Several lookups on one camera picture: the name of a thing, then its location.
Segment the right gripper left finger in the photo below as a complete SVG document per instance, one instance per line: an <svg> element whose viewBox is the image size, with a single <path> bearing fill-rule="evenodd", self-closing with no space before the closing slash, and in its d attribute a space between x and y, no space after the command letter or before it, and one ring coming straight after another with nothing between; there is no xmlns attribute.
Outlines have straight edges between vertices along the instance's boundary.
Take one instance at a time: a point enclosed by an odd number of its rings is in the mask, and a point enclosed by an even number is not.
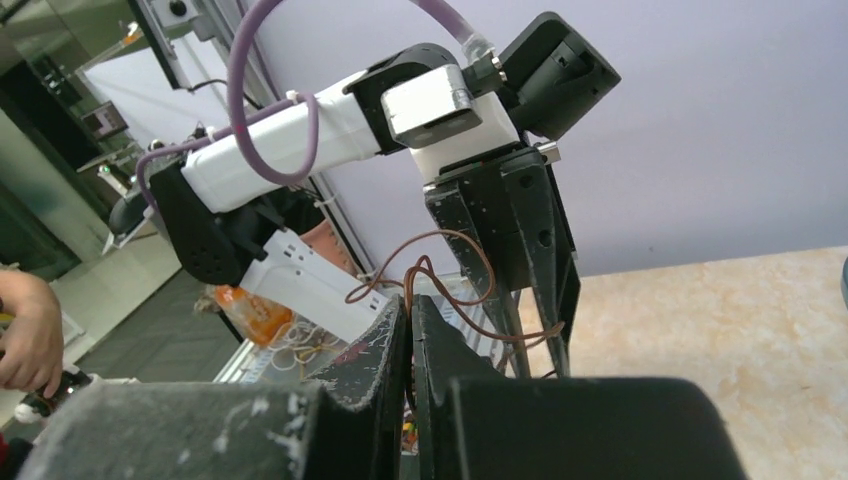
<svg viewBox="0 0 848 480"><path fill-rule="evenodd" d="M299 382L97 383L51 418L24 479L393 479L405 313L392 298Z"/></svg>

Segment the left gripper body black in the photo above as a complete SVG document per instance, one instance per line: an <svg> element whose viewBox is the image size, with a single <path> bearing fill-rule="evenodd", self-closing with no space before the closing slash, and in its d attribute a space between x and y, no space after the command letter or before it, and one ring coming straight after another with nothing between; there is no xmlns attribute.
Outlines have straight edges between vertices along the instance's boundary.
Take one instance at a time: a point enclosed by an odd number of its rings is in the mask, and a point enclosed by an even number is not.
<svg viewBox="0 0 848 480"><path fill-rule="evenodd" d="M560 159L556 145L505 145L436 168L423 187L426 199L456 186L472 199L505 199L515 183L520 194L544 192L559 199L551 164Z"/></svg>

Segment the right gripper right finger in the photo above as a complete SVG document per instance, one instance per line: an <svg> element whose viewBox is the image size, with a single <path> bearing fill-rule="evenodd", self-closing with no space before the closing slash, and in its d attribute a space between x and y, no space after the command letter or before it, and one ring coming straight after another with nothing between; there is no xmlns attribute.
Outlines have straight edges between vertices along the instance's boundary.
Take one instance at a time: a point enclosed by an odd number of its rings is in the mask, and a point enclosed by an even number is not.
<svg viewBox="0 0 848 480"><path fill-rule="evenodd" d="M724 422L678 378L512 379L433 300L411 310L425 479L742 479Z"/></svg>

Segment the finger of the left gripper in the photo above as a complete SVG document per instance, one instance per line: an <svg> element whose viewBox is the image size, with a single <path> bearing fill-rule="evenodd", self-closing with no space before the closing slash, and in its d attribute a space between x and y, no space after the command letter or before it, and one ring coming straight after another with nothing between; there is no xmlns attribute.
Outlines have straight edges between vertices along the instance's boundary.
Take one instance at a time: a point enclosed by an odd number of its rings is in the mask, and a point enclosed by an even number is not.
<svg viewBox="0 0 848 480"><path fill-rule="evenodd" d="M478 226L457 182L449 182L440 187L431 186L425 191L424 198L431 217L440 229L463 233L479 247L483 246ZM493 277L488 273L481 255L466 240L459 237L447 234L446 241L460 265L461 272L471 282L478 297L482 298ZM482 307L496 333L509 336L523 333L516 301L503 281L495 281L494 290L482 302ZM510 354L509 361L515 375L529 377L530 365L524 342L507 342L505 349Z"/></svg>
<svg viewBox="0 0 848 480"><path fill-rule="evenodd" d="M508 205L520 237L527 284L533 290L539 318L558 377L571 375L570 340L580 297L573 241L551 169L535 148L514 153L500 167Z"/></svg>

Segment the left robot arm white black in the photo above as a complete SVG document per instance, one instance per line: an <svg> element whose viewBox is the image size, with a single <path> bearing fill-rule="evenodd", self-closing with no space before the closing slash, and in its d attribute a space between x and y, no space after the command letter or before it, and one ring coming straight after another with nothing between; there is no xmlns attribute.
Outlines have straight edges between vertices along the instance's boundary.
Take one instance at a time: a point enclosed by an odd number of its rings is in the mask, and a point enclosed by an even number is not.
<svg viewBox="0 0 848 480"><path fill-rule="evenodd" d="M450 7L429 11L462 44L406 48L314 94L291 92L182 146L180 160L139 180L184 268L306 317L346 344L386 300L321 257L267 202L275 189L347 163L409 151L436 235L448 243L492 338L519 376L536 336L513 293L531 289L554 371L566 375L580 294L574 241L551 165L557 141L620 81L559 15L538 15L502 52Z"/></svg>

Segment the person hand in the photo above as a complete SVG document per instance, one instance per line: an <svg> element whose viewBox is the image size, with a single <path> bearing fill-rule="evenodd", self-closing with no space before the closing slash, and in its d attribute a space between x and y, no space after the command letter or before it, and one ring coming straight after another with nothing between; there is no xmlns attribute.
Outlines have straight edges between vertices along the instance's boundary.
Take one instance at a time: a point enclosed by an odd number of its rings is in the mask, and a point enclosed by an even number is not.
<svg viewBox="0 0 848 480"><path fill-rule="evenodd" d="M21 271L1 272L1 311L12 321L1 337L1 386L47 398L63 372L62 311L50 285Z"/></svg>

